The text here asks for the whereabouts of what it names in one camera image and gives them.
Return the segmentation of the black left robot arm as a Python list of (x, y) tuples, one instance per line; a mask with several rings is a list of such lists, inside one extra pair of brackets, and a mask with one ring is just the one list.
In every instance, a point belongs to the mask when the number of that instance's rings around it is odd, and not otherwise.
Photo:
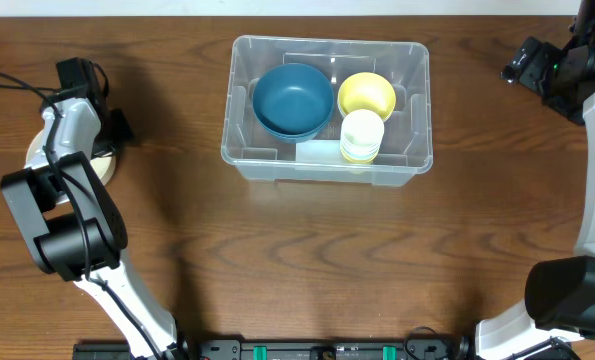
[(41, 115), (39, 148), (0, 183), (34, 263), (90, 295), (132, 358), (188, 358), (174, 317), (135, 272), (124, 221), (91, 164), (133, 139), (122, 111), (84, 96), (51, 96)]

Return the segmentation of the dark blue bowl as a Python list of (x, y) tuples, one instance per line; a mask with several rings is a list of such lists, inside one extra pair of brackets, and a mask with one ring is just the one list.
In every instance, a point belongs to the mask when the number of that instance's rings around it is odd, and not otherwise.
[(328, 78), (317, 68), (300, 63), (279, 65), (264, 74), (252, 95), (254, 113), (333, 114), (335, 95)]
[(261, 127), (274, 138), (286, 143), (314, 139), (330, 122), (332, 113), (254, 113)]

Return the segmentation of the white label in container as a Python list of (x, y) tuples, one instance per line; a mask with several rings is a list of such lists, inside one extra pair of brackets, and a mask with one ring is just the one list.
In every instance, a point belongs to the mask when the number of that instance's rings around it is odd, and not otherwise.
[(344, 162), (339, 140), (309, 140), (298, 143), (295, 161), (314, 164), (341, 164)]

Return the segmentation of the clear plastic storage container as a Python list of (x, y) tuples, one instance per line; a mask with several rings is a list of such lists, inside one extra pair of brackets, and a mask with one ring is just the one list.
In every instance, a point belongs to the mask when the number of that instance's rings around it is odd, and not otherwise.
[[(372, 72), (394, 87), (397, 102), (373, 163), (314, 164), (295, 161), (296, 145), (279, 141), (257, 122), (252, 95), (271, 69), (301, 63), (320, 70), (333, 88), (349, 76)], [(335, 110), (312, 140), (339, 140), (343, 116)], [(254, 181), (308, 180), (400, 187), (433, 164), (430, 53), (418, 42), (365, 41), (243, 35), (232, 45), (223, 160)]]

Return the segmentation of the small yellow bowl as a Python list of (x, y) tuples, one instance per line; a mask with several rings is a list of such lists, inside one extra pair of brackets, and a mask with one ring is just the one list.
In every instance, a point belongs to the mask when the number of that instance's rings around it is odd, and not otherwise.
[(391, 83), (381, 75), (360, 72), (339, 87), (338, 109), (343, 117), (356, 110), (370, 110), (386, 122), (394, 112), (397, 96)]

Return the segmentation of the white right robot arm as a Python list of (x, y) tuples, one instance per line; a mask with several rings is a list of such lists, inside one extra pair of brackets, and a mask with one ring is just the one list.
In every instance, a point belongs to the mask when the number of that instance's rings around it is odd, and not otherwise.
[(562, 47), (527, 38), (501, 77), (584, 131), (578, 233), (569, 255), (531, 268), (521, 300), (477, 323), (461, 345), (463, 359), (574, 359), (573, 343), (595, 340), (595, 0), (580, 4), (569, 31)]

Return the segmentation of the large cream bowl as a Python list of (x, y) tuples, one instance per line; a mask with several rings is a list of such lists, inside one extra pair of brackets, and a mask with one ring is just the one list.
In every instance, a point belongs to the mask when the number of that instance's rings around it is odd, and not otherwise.
[[(41, 140), (42, 140), (43, 132), (40, 131), (30, 143), (25, 157), (26, 164), (29, 164), (31, 160), (34, 158), (36, 154), (42, 152), (41, 149)], [(90, 161), (90, 164), (95, 172), (95, 174), (99, 177), (100, 181), (104, 186), (106, 186), (116, 169), (117, 159), (114, 155), (110, 157), (99, 157), (94, 158)]]

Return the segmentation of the cream plastic cup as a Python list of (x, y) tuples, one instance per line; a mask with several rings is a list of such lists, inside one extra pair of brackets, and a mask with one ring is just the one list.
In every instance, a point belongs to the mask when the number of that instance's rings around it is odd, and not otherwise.
[(384, 122), (377, 113), (359, 109), (344, 118), (340, 141), (345, 146), (368, 148), (381, 144), (384, 131)]

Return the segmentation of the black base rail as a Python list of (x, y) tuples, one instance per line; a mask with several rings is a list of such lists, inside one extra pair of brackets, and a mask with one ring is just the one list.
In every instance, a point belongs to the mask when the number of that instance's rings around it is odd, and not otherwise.
[(454, 360), (473, 359), (469, 340), (421, 335), (400, 342), (261, 342), (211, 340), (189, 348), (197, 360)]

